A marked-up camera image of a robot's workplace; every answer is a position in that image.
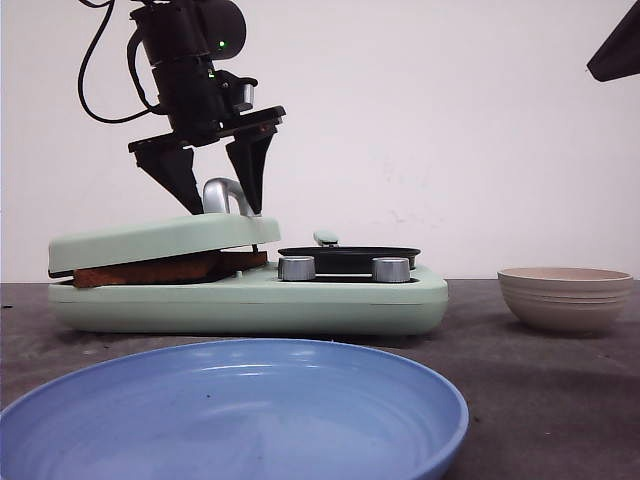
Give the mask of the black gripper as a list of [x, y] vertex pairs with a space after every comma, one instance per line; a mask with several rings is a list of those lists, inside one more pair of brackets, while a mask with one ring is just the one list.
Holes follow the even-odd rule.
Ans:
[[154, 111], [168, 117], [172, 132], [132, 142], [128, 148], [135, 153], [138, 167], [191, 214], [198, 215], [204, 210], [193, 173], [194, 151], [182, 147], [205, 146], [235, 135], [226, 151], [249, 206], [260, 214], [266, 154], [276, 131], [250, 129], [277, 125], [286, 111], [282, 106], [239, 114], [231, 111], [222, 96], [217, 71], [205, 55], [153, 67], [159, 101]]

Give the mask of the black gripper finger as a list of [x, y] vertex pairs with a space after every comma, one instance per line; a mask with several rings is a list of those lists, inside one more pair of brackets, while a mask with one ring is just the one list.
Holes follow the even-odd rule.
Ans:
[[637, 75], [639, 41], [639, 8], [631, 7], [587, 62], [588, 71], [600, 82]]

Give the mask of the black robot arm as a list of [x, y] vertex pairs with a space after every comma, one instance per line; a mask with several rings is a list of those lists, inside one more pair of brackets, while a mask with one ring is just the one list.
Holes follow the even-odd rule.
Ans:
[[132, 11], [136, 29], [127, 45], [130, 74], [144, 48], [158, 103], [151, 111], [168, 118], [168, 134], [138, 140], [128, 149], [138, 167], [171, 193], [190, 213], [203, 213], [192, 171], [194, 150], [231, 138], [226, 151], [254, 213], [263, 203], [266, 153], [286, 111], [256, 111], [256, 79], [215, 67], [244, 47], [246, 23], [232, 1], [146, 1]]

